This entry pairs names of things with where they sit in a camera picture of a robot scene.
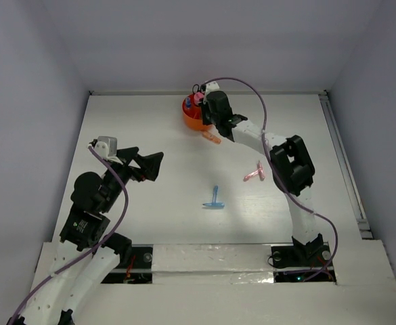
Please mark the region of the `black scissors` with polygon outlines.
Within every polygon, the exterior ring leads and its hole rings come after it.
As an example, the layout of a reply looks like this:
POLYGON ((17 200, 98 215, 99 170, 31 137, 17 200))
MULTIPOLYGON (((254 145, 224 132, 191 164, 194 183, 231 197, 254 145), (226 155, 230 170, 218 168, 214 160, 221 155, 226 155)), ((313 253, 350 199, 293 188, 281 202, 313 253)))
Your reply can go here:
POLYGON ((202 85, 201 84, 194 84, 192 86, 192 93, 196 94, 196 93, 201 93, 202 92, 202 85))

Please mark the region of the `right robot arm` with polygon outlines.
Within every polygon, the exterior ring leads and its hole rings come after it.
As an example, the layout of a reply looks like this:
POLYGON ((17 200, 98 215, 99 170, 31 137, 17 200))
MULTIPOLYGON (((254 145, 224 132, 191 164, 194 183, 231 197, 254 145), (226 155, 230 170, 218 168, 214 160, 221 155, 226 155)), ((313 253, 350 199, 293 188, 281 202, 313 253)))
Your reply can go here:
POLYGON ((208 91, 200 102, 203 123, 214 125, 219 135, 261 153, 267 159, 273 182, 284 193, 292 221, 292 245, 272 252, 278 263, 309 265, 317 258, 324 241, 317 229, 314 211, 307 204, 315 167, 303 139, 297 135, 282 137, 266 134, 241 114, 234 114, 226 93, 208 91))

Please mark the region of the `orange highlighter pen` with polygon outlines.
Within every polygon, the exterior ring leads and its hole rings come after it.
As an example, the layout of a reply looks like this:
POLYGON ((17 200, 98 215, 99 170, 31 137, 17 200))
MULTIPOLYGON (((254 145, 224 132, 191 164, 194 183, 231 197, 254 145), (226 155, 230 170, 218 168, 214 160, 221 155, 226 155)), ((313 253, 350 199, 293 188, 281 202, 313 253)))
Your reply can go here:
POLYGON ((213 135, 211 132, 208 131, 202 131, 201 132, 202 136, 207 139, 210 142, 213 142, 214 144, 219 145, 221 143, 221 139, 218 138, 216 135, 213 135))

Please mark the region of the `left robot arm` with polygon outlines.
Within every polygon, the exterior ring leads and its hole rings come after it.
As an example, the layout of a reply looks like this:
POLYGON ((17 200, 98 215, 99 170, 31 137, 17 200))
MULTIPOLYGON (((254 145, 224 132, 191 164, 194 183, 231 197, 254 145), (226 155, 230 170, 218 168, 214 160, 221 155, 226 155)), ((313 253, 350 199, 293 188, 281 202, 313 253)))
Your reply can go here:
POLYGON ((106 172, 77 177, 48 276, 24 298, 9 324, 74 324, 104 278, 132 258, 131 239, 117 233, 117 225, 108 227, 106 213, 119 195, 128 194, 128 181, 156 180, 164 154, 118 149, 113 137, 99 137, 87 147, 106 172))

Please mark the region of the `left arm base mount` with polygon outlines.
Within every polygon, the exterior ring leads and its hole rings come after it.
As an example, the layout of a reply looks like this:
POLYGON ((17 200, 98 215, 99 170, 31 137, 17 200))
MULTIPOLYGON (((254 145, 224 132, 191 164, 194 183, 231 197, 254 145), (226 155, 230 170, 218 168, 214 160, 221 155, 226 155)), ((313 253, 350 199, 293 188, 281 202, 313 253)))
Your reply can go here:
POLYGON ((121 261, 102 281, 102 284, 151 284, 152 245, 133 246, 127 261, 121 261))

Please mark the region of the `clear blue capped glue bottle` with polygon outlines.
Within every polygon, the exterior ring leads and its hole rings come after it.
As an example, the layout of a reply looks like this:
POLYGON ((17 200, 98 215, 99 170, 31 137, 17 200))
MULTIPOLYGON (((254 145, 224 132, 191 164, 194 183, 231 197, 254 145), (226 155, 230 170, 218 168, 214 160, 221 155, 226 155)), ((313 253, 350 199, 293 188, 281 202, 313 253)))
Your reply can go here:
POLYGON ((192 101, 190 97, 185 98, 185 109, 190 110, 192 108, 192 101))

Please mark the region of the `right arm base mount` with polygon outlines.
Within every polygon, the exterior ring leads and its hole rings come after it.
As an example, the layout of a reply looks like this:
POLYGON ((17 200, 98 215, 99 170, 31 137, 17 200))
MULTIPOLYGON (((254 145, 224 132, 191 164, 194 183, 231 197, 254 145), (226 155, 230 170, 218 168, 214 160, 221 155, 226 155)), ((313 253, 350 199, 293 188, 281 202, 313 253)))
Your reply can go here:
POLYGON ((273 268, 276 283, 301 283, 325 266, 330 257, 327 244, 310 257, 293 245, 279 245, 271 248, 267 263, 273 268))

